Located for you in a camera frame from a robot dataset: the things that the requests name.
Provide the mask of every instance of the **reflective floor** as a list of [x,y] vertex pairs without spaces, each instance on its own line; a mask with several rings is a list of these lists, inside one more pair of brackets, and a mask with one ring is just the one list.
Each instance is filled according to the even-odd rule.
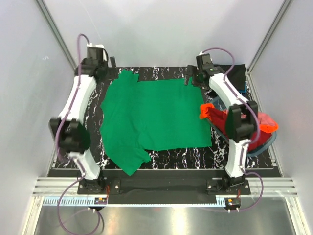
[[[253,203],[243,198],[242,208]],[[61,207],[66,221],[81,207]],[[240,213],[212,212],[204,208],[121,208],[107,207],[100,212],[105,227],[95,235],[294,235],[286,201],[263,198],[253,209]],[[98,219],[86,211],[65,223],[78,234],[92,231]],[[35,235],[67,235],[58,224],[56,207],[43,206]]]

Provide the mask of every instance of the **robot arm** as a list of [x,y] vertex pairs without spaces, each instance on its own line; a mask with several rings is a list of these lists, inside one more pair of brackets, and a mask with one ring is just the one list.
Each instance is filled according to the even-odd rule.
[[83,126],[84,114],[89,98],[95,90],[99,78],[105,76],[109,68],[108,55],[104,50],[104,46],[92,46],[92,44],[87,46],[87,57],[81,62],[82,74],[76,98],[73,101],[79,82],[78,68],[75,70],[74,84],[68,101],[59,116],[50,119],[49,127],[55,138],[57,129],[65,118],[70,103],[74,102],[61,129],[58,144],[60,149],[74,160],[81,173],[85,173],[85,183],[93,185],[96,190],[97,188],[103,189],[105,182],[100,167],[95,162],[90,151],[90,134]]
[[230,83],[224,71],[215,67],[210,54],[200,54],[196,57],[197,65],[187,67],[187,79],[192,77],[192,85],[203,89],[212,89],[221,98],[228,109],[225,131],[229,137],[229,154],[225,167],[225,177],[222,179],[225,188],[239,186],[244,183],[246,153],[252,135],[256,131],[256,123],[251,112],[243,104],[245,102],[257,114],[258,106],[255,101],[243,97]]

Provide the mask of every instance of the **green towel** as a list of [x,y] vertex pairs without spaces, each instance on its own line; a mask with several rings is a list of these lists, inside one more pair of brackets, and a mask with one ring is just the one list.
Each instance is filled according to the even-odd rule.
[[106,154],[132,175],[150,161],[147,150],[211,146],[211,129],[200,120],[203,97],[184,79],[138,82],[123,70],[109,86],[101,104],[100,128]]

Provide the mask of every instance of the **red cloth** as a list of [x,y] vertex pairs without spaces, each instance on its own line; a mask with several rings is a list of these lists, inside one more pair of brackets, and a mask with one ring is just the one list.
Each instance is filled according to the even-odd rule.
[[[213,107],[208,107],[209,109],[209,113],[210,113],[210,120],[211,122],[217,127],[219,128],[219,130],[225,135],[225,123],[226,123],[226,119],[227,119],[227,113],[224,113],[221,110],[218,110],[216,108]],[[260,137],[258,139],[257,142],[252,143],[249,145],[249,149],[248,151],[254,150],[257,147],[259,147],[262,144],[265,144],[266,141],[268,141],[268,139],[271,137],[271,133],[266,133],[264,131],[261,131],[260,133]],[[253,134],[252,136],[252,140],[256,137],[256,133]]]

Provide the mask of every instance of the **black bracket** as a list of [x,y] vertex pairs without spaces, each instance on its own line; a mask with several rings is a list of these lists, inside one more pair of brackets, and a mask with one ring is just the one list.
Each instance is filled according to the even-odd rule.
[[221,67],[215,67],[212,63],[210,54],[198,55],[196,57],[197,66],[188,65],[185,86],[188,85],[189,79],[192,78],[191,84],[195,87],[209,89],[210,77],[218,73],[224,73]]
[[[247,105],[258,114],[258,104],[255,101],[248,101]],[[225,123],[226,135],[238,143],[241,140],[252,139],[257,130],[252,113],[244,104],[234,104],[229,107]]]
[[209,195],[237,195],[240,189],[240,195],[251,195],[249,181],[244,180],[242,184],[226,187],[222,179],[206,180],[206,192]]
[[[105,49],[100,47],[87,47],[87,57],[81,62],[82,74],[94,77],[96,83],[108,73],[108,62],[103,59],[103,53],[108,57]],[[78,67],[75,69],[75,76],[78,75]]]
[[90,180],[87,182],[82,180],[79,182],[77,194],[103,195],[108,193],[109,195],[117,195],[120,192],[120,188],[121,181],[117,179],[103,178],[102,181]]
[[[60,118],[51,118],[49,121],[49,127],[54,139],[60,124]],[[79,121],[72,119],[71,121],[64,122],[58,143],[62,150],[67,153],[72,151],[83,154],[89,149],[90,142],[89,132]]]

